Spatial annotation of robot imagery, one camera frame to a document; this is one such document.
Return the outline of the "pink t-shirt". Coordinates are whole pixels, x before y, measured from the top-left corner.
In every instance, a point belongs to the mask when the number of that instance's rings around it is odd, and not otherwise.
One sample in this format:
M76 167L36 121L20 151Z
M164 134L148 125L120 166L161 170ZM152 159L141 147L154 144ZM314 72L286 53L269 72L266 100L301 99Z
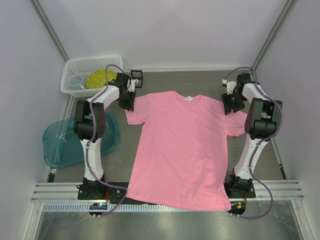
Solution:
M142 126L128 198L192 211L231 208L227 138L244 134L246 113L225 115L221 101L166 91L137 97L125 114Z

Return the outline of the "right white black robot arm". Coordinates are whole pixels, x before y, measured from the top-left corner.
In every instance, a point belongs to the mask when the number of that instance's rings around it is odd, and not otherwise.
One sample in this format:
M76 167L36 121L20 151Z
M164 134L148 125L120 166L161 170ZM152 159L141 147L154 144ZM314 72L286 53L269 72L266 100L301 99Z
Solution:
M266 95L249 73L239 74L236 81L224 79L222 85L226 87L221 95L225 115L240 112L245 101L250 103L244 123L244 149L224 187L230 199L255 198L254 169L262 150L282 126L283 103Z

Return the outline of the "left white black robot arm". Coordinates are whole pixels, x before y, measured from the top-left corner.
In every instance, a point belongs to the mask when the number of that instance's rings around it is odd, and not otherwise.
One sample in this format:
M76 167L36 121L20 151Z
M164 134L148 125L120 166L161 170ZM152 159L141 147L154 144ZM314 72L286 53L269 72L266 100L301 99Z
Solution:
M107 127L105 110L118 101L120 108L133 111L135 97L135 80L118 72L96 95L76 103L73 129L82 145L85 161L82 184L77 186L79 200L100 200L112 187L105 182L101 162L101 141Z

